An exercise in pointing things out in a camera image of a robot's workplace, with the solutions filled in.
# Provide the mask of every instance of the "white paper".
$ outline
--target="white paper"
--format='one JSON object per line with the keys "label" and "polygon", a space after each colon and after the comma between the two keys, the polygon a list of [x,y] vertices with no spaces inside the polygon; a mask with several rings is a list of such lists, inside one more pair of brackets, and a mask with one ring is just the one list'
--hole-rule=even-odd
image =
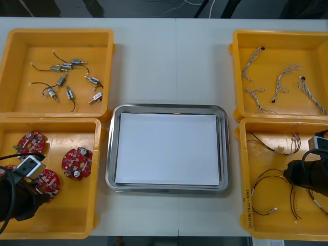
{"label": "white paper", "polygon": [[219,185],[215,115],[121,114],[116,183]]}

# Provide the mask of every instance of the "orange storage tray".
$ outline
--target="orange storage tray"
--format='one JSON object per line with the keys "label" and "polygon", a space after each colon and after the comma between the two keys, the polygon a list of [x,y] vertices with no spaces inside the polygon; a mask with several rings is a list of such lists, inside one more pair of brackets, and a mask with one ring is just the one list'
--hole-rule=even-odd
{"label": "orange storage tray", "polygon": [[[254,81],[242,80],[242,70],[250,61],[252,53],[262,46],[265,50],[248,68],[248,77]],[[236,120],[240,121],[244,117],[328,119],[297,87],[299,75],[305,76],[306,85],[313,97],[328,110],[327,52],[327,32],[236,30],[230,45],[234,67]],[[302,65],[302,69],[285,74],[281,79],[281,85],[290,92],[280,91],[276,102],[271,103],[279,74],[293,64]],[[265,89],[265,92],[257,93],[261,106],[277,114],[256,113],[256,102],[249,93],[242,90],[255,90],[259,87]]]}
{"label": "orange storage tray", "polygon": [[[260,119],[245,118],[235,131],[239,142],[239,159],[242,178],[243,214],[240,218],[243,228],[255,238],[286,240],[328,241],[328,217],[311,200],[307,190],[295,187],[297,198],[297,214],[302,218],[295,223],[290,208],[291,185],[279,178],[266,178],[257,186],[253,198],[253,186],[259,175],[270,168],[285,170],[287,164],[301,159],[309,150],[308,140],[315,132],[328,128],[328,120],[306,119]],[[290,156],[282,156],[267,150],[262,145],[247,142],[254,139],[253,132],[265,144],[273,149],[290,153],[292,134],[301,134],[300,150]],[[320,159],[318,155],[309,155],[306,160]],[[271,171],[270,175],[281,175]],[[328,209],[328,197],[314,193],[315,198]],[[252,206],[259,211],[272,208],[278,210],[267,216],[253,212]]]}
{"label": "orange storage tray", "polygon": [[[93,91],[94,84],[84,78],[86,69],[78,66],[69,70],[62,88],[54,88],[59,103],[45,98],[44,82],[55,85],[63,72],[39,72],[52,65],[62,64],[52,51],[70,62],[79,58],[88,62],[89,77],[100,80],[104,89]],[[110,29],[14,29],[7,38],[0,66],[0,117],[96,117],[105,121],[110,117],[108,97],[113,54],[113,32]],[[76,109],[67,99],[66,85],[75,96]],[[89,105],[97,92],[103,92],[102,102]]]}
{"label": "orange storage tray", "polygon": [[[27,133],[38,131],[48,141],[43,163],[60,178],[60,191],[52,202],[39,207],[34,217],[11,219],[0,239],[82,239],[94,226],[101,123],[96,118],[8,118],[0,119],[0,156],[15,154],[13,149]],[[62,170],[63,156],[71,149],[93,151],[91,174],[81,181],[67,178]],[[1,166],[18,165],[17,158],[0,161]]]}

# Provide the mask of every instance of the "floor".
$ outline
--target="floor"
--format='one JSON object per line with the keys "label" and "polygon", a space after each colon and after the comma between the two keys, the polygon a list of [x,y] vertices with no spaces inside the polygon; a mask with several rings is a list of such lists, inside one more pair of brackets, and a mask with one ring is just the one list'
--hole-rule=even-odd
{"label": "floor", "polygon": [[[229,0],[210,0],[199,18],[220,18]],[[310,18],[328,18],[326,0],[241,0],[231,18],[278,19],[288,3],[296,8],[309,6]],[[202,0],[0,0],[0,16],[32,17],[110,17],[110,18],[192,18]],[[295,14],[293,17],[304,17]],[[328,242],[285,241],[286,246],[328,245]],[[84,240],[5,240],[6,246],[215,246],[252,245],[246,237],[106,237],[90,236]]]}
{"label": "floor", "polygon": [[[0,16],[192,18],[203,0],[0,0]],[[221,18],[227,3],[210,0],[199,18]],[[326,0],[239,0],[231,18],[328,18]]]}

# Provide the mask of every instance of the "stainless steel tray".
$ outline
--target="stainless steel tray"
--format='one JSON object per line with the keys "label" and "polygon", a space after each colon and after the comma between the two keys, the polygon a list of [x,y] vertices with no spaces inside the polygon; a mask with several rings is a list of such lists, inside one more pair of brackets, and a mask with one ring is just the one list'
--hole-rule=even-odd
{"label": "stainless steel tray", "polygon": [[[121,113],[134,114],[189,114],[215,115],[217,119],[217,141],[220,184],[199,186],[183,184],[135,184],[116,183],[116,164]],[[118,192],[182,193],[182,194],[222,194],[230,187],[229,132],[226,112],[218,106],[207,105],[163,105],[135,104],[115,108],[111,119],[105,180],[108,187]]]}

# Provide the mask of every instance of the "white table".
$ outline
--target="white table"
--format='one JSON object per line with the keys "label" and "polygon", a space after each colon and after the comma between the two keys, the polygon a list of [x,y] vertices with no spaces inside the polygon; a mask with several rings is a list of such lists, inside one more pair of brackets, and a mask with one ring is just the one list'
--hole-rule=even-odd
{"label": "white table", "polygon": [[12,28],[111,28],[116,53],[109,106],[121,103],[223,107],[230,124],[232,187],[225,196],[122,194],[105,183],[100,163],[92,235],[249,236],[239,224],[240,171],[232,60],[235,29],[328,31],[327,20],[0,18],[0,55]]}

